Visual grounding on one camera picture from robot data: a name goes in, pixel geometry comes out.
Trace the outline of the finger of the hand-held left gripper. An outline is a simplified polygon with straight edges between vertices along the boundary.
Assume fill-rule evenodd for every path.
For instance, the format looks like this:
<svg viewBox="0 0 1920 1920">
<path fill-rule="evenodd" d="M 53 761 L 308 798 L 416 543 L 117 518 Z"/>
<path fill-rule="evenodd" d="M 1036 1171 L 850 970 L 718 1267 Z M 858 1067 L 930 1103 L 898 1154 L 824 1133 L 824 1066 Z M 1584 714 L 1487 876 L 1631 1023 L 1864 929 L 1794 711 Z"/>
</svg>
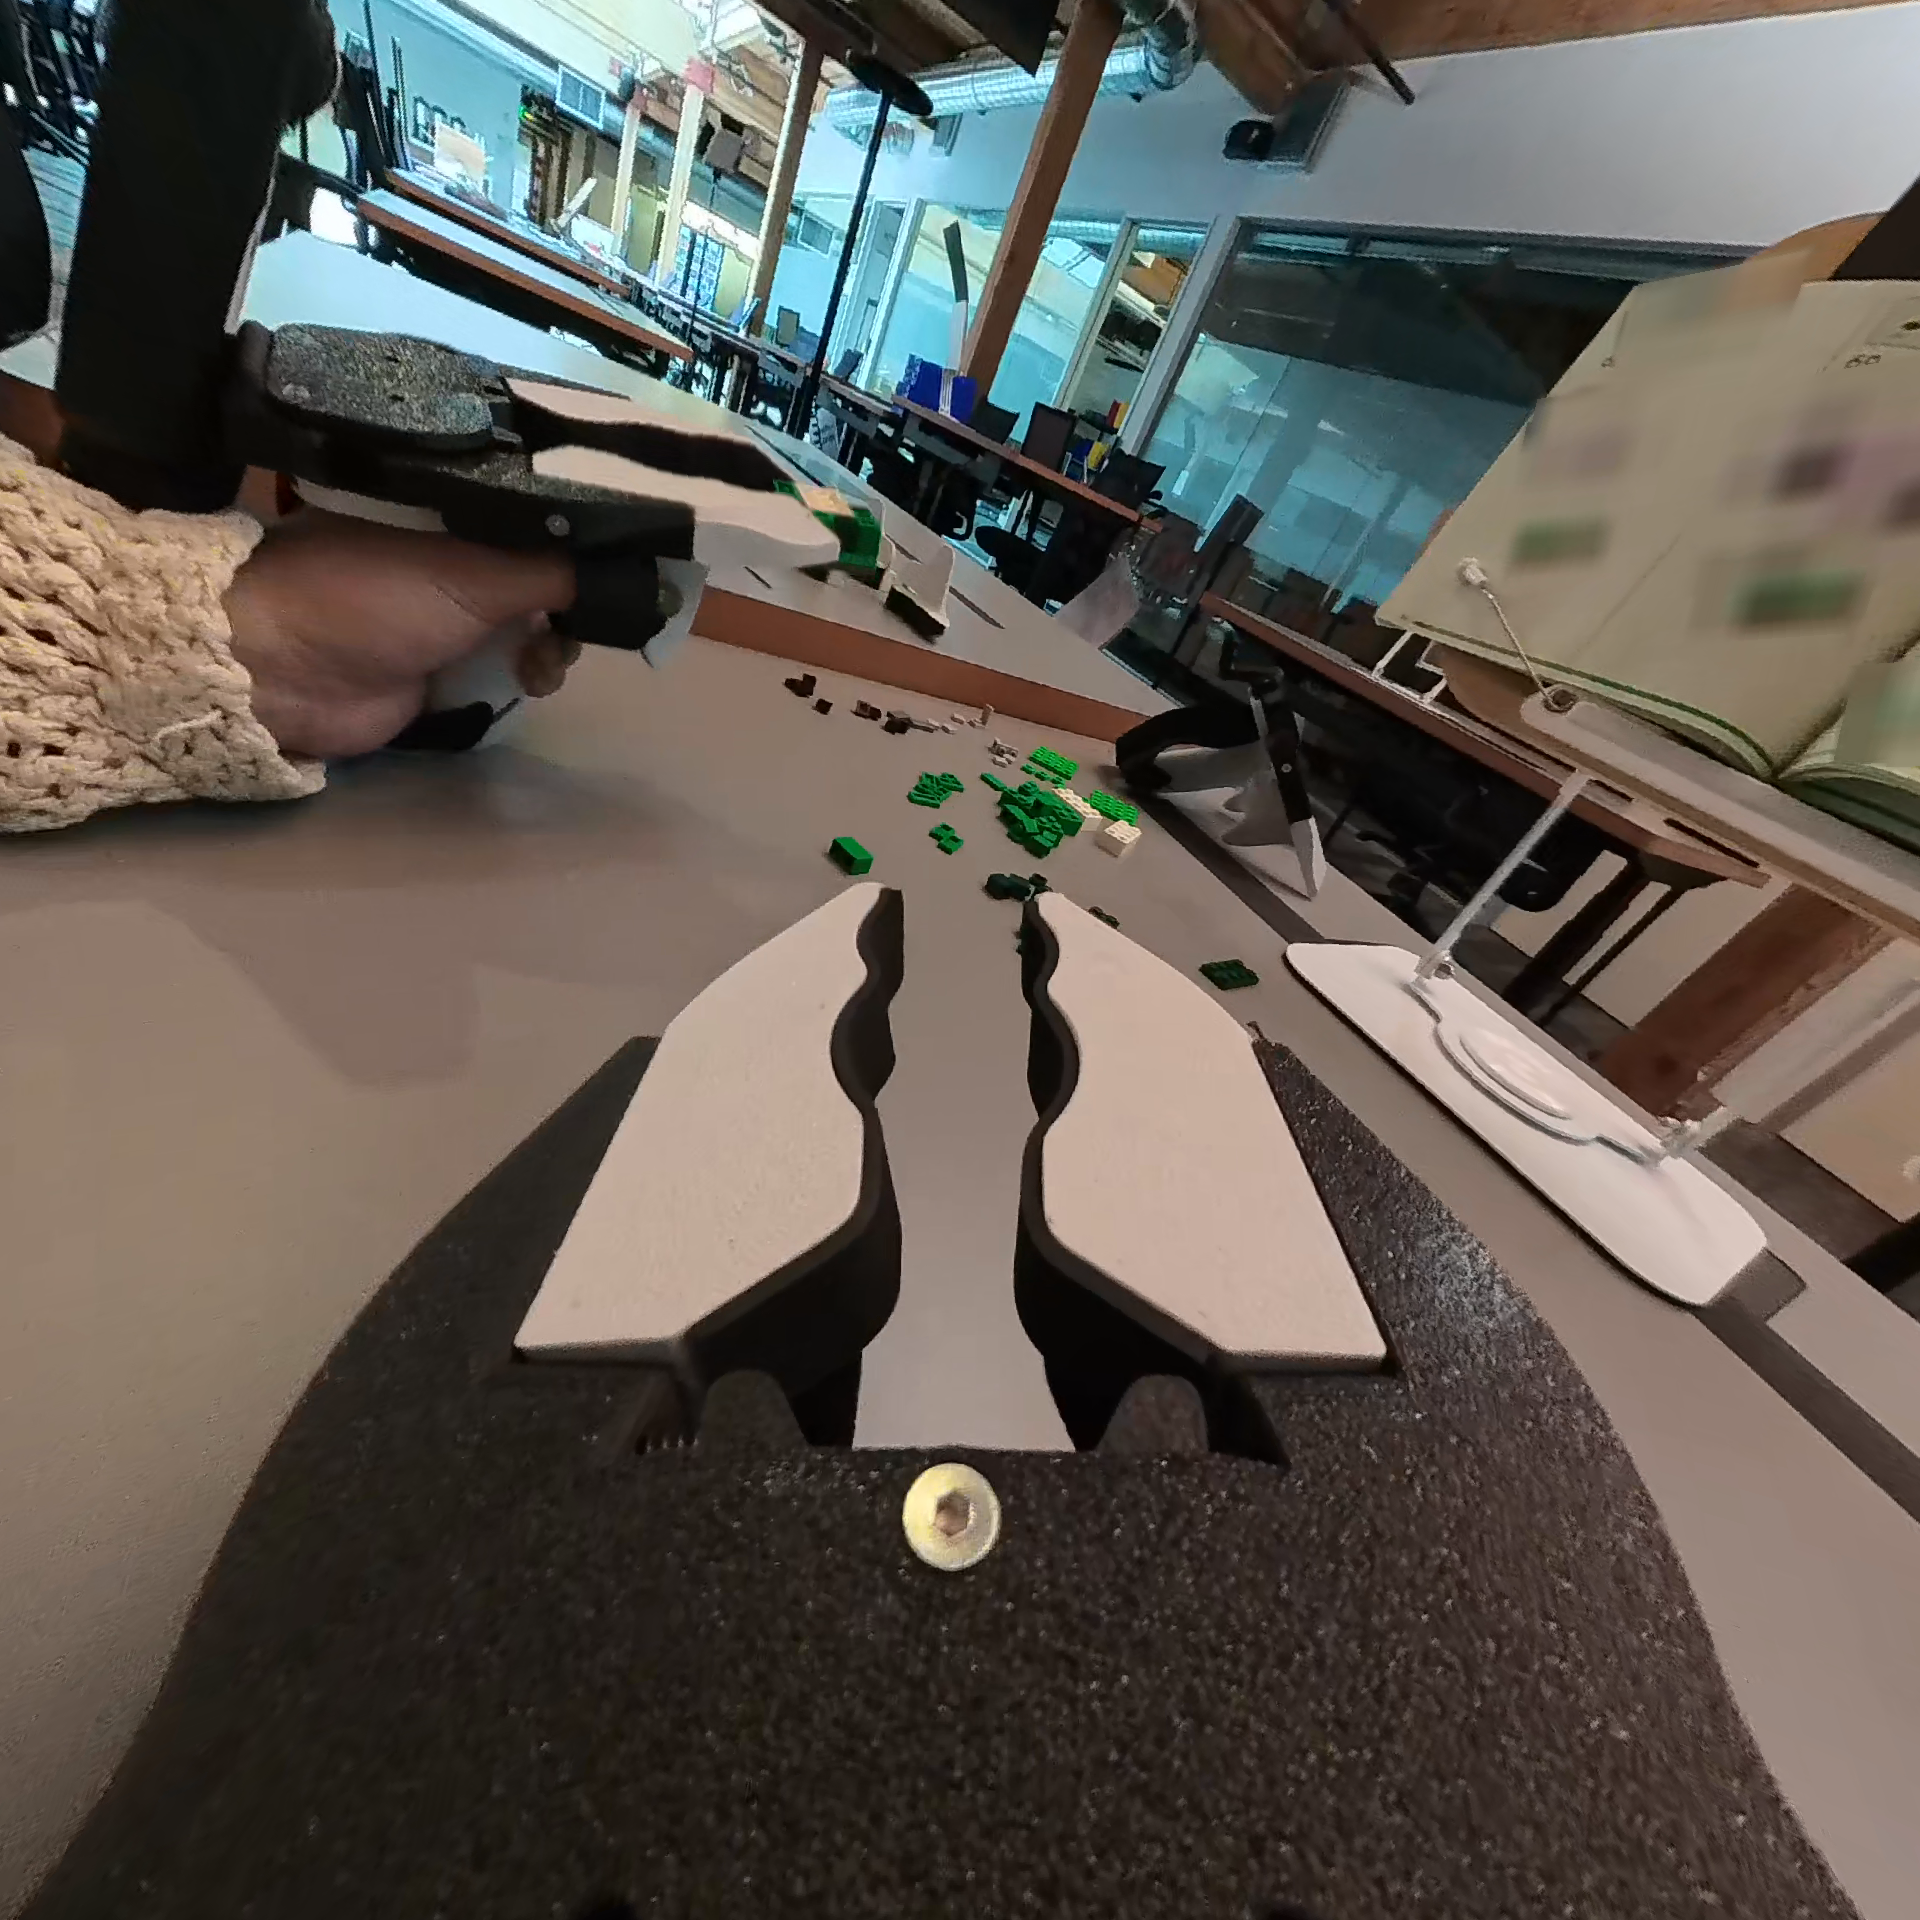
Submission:
<svg viewBox="0 0 1920 1920">
<path fill-rule="evenodd" d="M 558 379 L 506 377 L 503 392 L 529 454 L 591 452 L 672 476 L 784 488 L 784 466 L 750 433 Z"/>
<path fill-rule="evenodd" d="M 540 452 L 532 472 L 548 482 L 580 482 L 602 492 L 679 506 L 691 517 L 691 563 L 699 566 L 834 566 L 843 544 L 810 506 L 781 488 L 737 488 L 718 476 L 672 473 L 640 460 L 562 444 Z"/>
</svg>

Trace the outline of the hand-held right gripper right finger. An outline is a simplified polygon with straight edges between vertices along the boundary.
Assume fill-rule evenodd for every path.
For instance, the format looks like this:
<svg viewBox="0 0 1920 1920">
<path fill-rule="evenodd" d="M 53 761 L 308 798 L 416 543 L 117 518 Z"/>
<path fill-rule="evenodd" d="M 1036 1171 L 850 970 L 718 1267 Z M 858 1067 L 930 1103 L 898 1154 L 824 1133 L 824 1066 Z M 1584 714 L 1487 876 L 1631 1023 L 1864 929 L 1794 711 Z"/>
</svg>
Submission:
<svg viewBox="0 0 1920 1920">
<path fill-rule="evenodd" d="M 1246 1028 L 1057 892 L 1022 933 L 1054 1072 L 1030 1139 L 1042 1263 L 1220 1372 L 1382 1372 L 1385 1332 Z"/>
</svg>

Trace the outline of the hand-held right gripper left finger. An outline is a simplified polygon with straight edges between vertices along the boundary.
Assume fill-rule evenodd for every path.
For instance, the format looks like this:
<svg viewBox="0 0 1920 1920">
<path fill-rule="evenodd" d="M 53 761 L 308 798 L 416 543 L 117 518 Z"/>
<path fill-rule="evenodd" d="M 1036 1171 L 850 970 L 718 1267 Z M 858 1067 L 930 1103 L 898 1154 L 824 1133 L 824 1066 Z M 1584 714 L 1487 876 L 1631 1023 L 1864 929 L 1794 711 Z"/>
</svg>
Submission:
<svg viewBox="0 0 1920 1920">
<path fill-rule="evenodd" d="M 856 1226 L 876 1090 L 834 1042 L 890 1004 L 900 896 L 851 883 L 659 1036 L 515 1330 L 529 1361 L 686 1361 L 721 1311 Z"/>
</svg>

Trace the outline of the green and white lego assembly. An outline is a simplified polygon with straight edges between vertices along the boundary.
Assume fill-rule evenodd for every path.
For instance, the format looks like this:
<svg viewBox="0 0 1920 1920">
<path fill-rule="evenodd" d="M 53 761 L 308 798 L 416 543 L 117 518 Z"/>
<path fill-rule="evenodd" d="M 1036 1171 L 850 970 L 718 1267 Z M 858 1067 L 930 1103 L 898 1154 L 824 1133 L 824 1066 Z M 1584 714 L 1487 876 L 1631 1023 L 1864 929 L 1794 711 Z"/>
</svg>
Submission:
<svg viewBox="0 0 1920 1920">
<path fill-rule="evenodd" d="M 877 587 L 890 566 L 890 543 L 882 528 L 882 518 L 856 504 L 850 492 L 828 482 L 810 482 L 806 476 L 790 476 L 776 482 L 781 492 L 802 504 L 810 517 L 837 539 L 834 560 L 810 563 L 801 571 L 827 580 L 828 576 L 850 576 L 864 587 Z"/>
</svg>

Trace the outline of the small black lego pieces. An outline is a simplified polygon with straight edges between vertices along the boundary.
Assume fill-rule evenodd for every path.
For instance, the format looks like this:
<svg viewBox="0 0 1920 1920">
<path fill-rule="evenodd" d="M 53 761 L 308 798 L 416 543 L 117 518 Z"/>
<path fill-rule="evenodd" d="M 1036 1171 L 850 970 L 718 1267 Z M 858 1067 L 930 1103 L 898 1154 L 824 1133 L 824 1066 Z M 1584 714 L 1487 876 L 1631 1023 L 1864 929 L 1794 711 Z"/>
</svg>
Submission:
<svg viewBox="0 0 1920 1920">
<path fill-rule="evenodd" d="M 910 736 L 921 722 L 907 710 L 886 710 L 882 702 L 819 682 L 816 674 L 784 675 L 781 687 L 816 714 L 850 714 L 869 733 Z"/>
</svg>

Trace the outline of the pile of bright green lego pieces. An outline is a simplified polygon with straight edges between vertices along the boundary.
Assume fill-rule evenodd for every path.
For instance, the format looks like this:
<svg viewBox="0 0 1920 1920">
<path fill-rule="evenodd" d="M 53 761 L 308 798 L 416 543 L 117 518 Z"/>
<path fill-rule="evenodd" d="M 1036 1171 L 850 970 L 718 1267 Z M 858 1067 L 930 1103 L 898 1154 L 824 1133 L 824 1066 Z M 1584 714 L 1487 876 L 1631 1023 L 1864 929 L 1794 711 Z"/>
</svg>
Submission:
<svg viewBox="0 0 1920 1920">
<path fill-rule="evenodd" d="M 1077 761 L 1036 749 L 1022 761 L 994 763 L 975 785 L 991 801 L 991 812 L 1013 849 L 1030 855 L 1052 855 L 1065 842 L 1092 842 L 1092 834 L 1106 820 L 1140 823 L 1140 807 L 1105 789 L 1081 789 L 1071 785 Z M 954 855 L 966 836 L 957 825 L 957 801 L 966 782 L 950 772 L 924 772 L 906 793 L 906 801 L 930 812 L 929 839 Z"/>
</svg>

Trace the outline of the lego instruction book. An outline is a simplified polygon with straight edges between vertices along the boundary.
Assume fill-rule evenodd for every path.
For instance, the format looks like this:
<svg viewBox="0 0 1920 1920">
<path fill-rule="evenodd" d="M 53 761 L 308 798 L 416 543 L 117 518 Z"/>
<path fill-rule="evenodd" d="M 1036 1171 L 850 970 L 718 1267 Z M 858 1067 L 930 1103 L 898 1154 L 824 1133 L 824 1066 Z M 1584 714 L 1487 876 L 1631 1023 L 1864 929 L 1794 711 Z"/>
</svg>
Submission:
<svg viewBox="0 0 1920 1920">
<path fill-rule="evenodd" d="M 1379 616 L 1916 849 L 1916 285 L 1643 285 Z"/>
</svg>

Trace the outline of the person's left hand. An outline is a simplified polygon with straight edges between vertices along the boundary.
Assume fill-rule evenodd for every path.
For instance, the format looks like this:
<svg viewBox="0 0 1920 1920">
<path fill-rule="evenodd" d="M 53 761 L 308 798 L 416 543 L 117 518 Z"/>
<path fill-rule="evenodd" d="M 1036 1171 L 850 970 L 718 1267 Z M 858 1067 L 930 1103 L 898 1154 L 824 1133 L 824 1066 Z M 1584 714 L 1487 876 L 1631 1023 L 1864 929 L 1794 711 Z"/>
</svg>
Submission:
<svg viewBox="0 0 1920 1920">
<path fill-rule="evenodd" d="M 420 711 L 438 674 L 493 637 L 541 699 L 578 644 L 548 627 L 576 600 L 576 566 L 301 506 L 254 544 L 223 595 L 230 652 L 250 714 L 289 757 L 361 757 Z"/>
</svg>

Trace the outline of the loose grey finger plate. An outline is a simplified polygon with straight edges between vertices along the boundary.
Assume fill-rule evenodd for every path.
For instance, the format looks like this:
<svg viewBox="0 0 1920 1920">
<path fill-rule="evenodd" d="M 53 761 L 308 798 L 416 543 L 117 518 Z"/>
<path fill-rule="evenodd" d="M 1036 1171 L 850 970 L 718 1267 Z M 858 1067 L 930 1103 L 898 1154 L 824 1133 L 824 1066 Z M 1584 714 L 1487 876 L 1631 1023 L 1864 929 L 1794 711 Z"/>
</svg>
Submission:
<svg viewBox="0 0 1920 1920">
<path fill-rule="evenodd" d="M 882 611 L 929 644 L 939 644 L 950 623 L 954 544 L 939 537 L 921 539 L 918 544 L 887 537 L 882 560 Z"/>
</svg>

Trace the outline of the wooden top office desk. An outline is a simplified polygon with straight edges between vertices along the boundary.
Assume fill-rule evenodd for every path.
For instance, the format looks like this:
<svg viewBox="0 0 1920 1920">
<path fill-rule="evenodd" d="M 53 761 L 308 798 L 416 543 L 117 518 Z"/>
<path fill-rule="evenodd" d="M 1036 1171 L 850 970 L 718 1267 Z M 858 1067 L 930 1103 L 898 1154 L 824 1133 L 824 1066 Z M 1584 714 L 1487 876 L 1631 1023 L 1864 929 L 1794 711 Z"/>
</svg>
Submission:
<svg viewBox="0 0 1920 1920">
<path fill-rule="evenodd" d="M 1387 667 L 1369 671 L 1233 609 L 1220 592 L 1208 592 L 1198 611 L 1219 629 L 1220 682 L 1251 679 L 1255 671 L 1279 675 L 1316 766 L 1332 777 L 1332 834 L 1373 829 L 1402 860 L 1411 903 L 1462 903 L 1477 892 L 1572 777 L 1534 743 L 1458 710 L 1442 687 L 1402 687 Z M 1584 785 L 1484 910 L 1487 922 L 1550 922 L 1503 997 L 1532 1020 L 1550 1020 L 1673 908 L 1708 889 L 1742 889 L 1747 916 L 1768 903 L 1752 860 L 1683 829 L 1608 782 Z"/>
<path fill-rule="evenodd" d="M 515 324 L 565 333 L 659 379 L 689 379 L 699 369 L 697 349 L 648 320 L 634 302 L 617 302 L 401 192 L 360 192 L 357 223 L 373 257 L 400 266 L 446 295 Z"/>
</svg>

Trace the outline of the white book stand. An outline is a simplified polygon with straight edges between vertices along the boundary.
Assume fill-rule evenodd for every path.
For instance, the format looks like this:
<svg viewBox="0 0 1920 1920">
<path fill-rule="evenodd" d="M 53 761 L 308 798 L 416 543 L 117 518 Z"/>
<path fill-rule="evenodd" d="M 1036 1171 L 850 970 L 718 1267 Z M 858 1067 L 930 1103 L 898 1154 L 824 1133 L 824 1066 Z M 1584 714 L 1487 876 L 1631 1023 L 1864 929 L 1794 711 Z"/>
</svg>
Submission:
<svg viewBox="0 0 1920 1920">
<path fill-rule="evenodd" d="M 1572 777 L 1446 933 L 1428 954 L 1294 945 L 1286 966 L 1634 1280 L 1708 1311 L 1768 1248 L 1747 1207 L 1690 1159 L 1708 1127 L 1658 1130 L 1634 1117 L 1458 979 L 1454 946 L 1590 777 L 1749 854 L 1846 922 L 1907 941 L 1916 938 L 1916 854 L 1572 690 L 1532 695 L 1521 714 L 1569 755 Z"/>
</svg>

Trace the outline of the black and white spare gripper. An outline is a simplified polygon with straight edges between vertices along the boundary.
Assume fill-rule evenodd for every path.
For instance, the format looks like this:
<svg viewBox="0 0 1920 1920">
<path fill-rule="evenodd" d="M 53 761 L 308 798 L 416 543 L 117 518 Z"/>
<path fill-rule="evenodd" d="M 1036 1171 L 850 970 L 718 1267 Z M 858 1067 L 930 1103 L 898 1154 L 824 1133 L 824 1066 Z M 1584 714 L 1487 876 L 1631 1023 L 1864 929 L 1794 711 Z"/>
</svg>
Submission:
<svg viewBox="0 0 1920 1920">
<path fill-rule="evenodd" d="M 1157 711 L 1118 738 L 1112 761 L 1133 798 L 1183 807 L 1256 880 L 1319 898 L 1330 862 L 1284 675 L 1256 674 L 1239 695 Z"/>
</svg>

